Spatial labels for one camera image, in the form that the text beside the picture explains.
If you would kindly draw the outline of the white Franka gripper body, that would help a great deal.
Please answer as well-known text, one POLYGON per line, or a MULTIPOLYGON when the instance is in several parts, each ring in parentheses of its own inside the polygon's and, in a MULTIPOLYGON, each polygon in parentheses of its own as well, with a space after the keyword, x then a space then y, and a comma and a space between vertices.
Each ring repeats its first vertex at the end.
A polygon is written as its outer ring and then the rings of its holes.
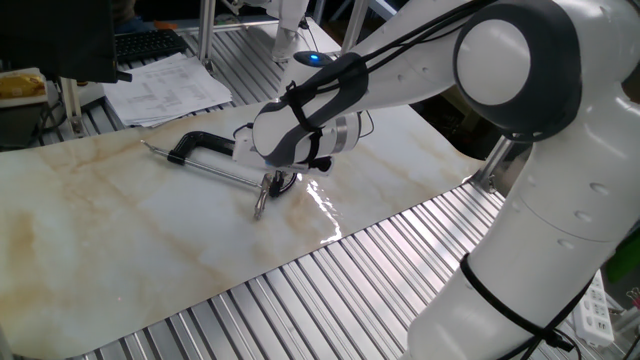
POLYGON ((235 136, 232 159, 241 166, 268 169, 265 160, 255 148, 252 133, 239 133, 235 136))

